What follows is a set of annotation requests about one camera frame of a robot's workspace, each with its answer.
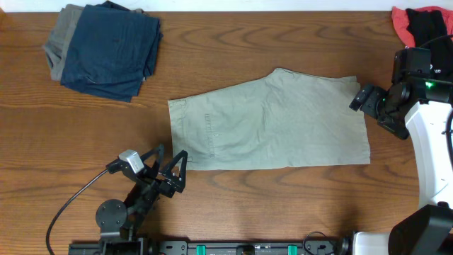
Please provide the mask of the black garment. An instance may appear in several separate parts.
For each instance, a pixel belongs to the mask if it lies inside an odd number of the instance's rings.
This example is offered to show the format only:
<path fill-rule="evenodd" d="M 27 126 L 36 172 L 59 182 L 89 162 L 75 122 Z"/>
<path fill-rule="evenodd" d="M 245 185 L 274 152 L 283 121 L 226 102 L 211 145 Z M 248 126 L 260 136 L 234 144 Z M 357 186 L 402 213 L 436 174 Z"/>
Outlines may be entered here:
<path fill-rule="evenodd" d="M 447 35 L 442 12 L 435 11 L 416 11 L 407 8 L 406 13 L 409 19 L 407 30 L 413 35 L 415 46 L 421 47 L 426 42 L 435 38 Z M 446 79 L 452 75 L 452 40 L 450 38 L 438 39 L 425 46 L 431 52 L 432 70 Z"/>

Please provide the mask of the folded navy blue shorts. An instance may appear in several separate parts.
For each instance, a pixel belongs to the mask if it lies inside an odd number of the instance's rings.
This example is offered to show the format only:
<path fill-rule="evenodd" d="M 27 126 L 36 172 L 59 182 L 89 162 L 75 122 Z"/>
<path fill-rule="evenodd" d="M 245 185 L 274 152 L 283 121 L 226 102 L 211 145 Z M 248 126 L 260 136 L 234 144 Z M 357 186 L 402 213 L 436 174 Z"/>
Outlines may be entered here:
<path fill-rule="evenodd" d="M 154 74 L 163 37 L 159 18 L 106 1 L 81 12 L 60 84 L 129 103 Z"/>

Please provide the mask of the red garment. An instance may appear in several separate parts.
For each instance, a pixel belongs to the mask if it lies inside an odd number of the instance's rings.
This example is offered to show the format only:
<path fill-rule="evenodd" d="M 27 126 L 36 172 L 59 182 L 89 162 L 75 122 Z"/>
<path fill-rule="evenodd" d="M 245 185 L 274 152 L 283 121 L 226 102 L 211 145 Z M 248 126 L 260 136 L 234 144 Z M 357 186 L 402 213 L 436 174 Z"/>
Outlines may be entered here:
<path fill-rule="evenodd" d="M 447 33 L 452 34 L 452 10 L 445 9 L 439 6 L 426 6 L 415 9 L 416 11 L 439 11 L 442 14 L 443 21 L 447 27 Z M 406 10 L 393 7 L 391 10 L 391 19 L 394 30 L 403 44 L 408 47 L 415 47 L 413 35 L 407 30 L 409 19 Z"/>

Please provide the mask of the khaki green shorts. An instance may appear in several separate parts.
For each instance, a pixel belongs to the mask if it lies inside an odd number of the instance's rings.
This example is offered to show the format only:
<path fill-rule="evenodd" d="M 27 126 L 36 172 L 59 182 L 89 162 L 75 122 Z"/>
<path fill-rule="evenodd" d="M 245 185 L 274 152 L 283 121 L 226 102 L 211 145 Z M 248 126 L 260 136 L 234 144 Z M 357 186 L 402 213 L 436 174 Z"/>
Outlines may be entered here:
<path fill-rule="evenodd" d="M 190 170 L 368 164 L 365 118 L 349 105 L 360 84 L 275 69 L 254 81 L 171 100 L 173 151 Z"/>

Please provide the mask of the folded grey shorts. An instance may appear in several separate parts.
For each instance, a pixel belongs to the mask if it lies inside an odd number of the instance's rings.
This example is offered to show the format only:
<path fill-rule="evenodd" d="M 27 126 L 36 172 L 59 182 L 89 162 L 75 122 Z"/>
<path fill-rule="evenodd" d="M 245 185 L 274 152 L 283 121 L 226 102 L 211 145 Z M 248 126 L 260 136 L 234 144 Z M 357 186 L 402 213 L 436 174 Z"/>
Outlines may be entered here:
<path fill-rule="evenodd" d="M 42 46 L 50 68 L 50 77 L 53 81 L 59 81 L 62 77 L 69 43 L 83 9 L 81 6 L 66 5 L 59 12 L 57 22 L 51 30 L 47 41 Z"/>

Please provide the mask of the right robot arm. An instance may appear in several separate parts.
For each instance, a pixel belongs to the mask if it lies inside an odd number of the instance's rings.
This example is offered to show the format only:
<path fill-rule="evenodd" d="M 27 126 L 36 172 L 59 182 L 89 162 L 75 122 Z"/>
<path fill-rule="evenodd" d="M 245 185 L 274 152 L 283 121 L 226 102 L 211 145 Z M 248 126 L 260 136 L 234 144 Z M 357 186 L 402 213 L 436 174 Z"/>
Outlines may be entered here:
<path fill-rule="evenodd" d="M 344 239 L 339 254 L 452 253 L 452 83 L 434 79 L 430 60 L 428 49 L 398 51 L 391 87 L 368 84 L 350 104 L 397 138 L 411 139 L 419 204 L 389 233 Z"/>

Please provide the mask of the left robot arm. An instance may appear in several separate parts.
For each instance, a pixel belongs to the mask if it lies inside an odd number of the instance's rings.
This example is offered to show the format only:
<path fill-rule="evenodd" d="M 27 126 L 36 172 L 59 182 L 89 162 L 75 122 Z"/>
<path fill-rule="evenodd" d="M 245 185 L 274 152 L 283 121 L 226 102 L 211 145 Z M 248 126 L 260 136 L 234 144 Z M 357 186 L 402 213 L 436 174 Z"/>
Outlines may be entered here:
<path fill-rule="evenodd" d="M 96 211 L 100 227 L 101 254 L 151 254 L 149 240 L 137 232 L 160 196 L 172 198 L 185 189 L 188 153 L 180 151 L 169 163 L 163 164 L 164 147 L 143 155 L 126 150 L 107 165 L 110 174 L 122 172 L 134 182 L 124 201 L 110 199 Z"/>

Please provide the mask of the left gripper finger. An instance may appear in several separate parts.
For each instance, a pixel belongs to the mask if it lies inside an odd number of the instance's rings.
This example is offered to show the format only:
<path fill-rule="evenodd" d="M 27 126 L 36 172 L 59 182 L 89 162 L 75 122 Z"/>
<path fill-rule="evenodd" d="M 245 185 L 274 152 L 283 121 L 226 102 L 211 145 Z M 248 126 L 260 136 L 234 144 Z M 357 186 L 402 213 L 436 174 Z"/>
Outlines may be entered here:
<path fill-rule="evenodd" d="M 164 146 L 160 144 L 158 147 L 141 155 L 140 159 L 144 164 L 142 175 L 145 177 L 157 177 L 164 159 Z"/>
<path fill-rule="evenodd" d="M 167 165 L 161 170 L 164 177 L 161 187 L 164 193 L 182 193 L 186 184 L 188 153 L 181 150 Z"/>

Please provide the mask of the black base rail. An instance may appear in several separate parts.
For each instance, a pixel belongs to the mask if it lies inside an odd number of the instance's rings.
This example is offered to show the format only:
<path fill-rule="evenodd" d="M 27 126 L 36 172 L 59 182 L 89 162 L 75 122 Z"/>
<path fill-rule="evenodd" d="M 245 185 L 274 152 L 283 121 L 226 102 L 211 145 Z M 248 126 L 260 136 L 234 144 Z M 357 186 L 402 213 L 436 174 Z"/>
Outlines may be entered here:
<path fill-rule="evenodd" d="M 148 254 L 148 255 L 347 255 L 352 245 L 347 241 L 309 239 L 301 243 L 234 243 L 234 242 L 147 242 L 70 244 L 69 255 Z"/>

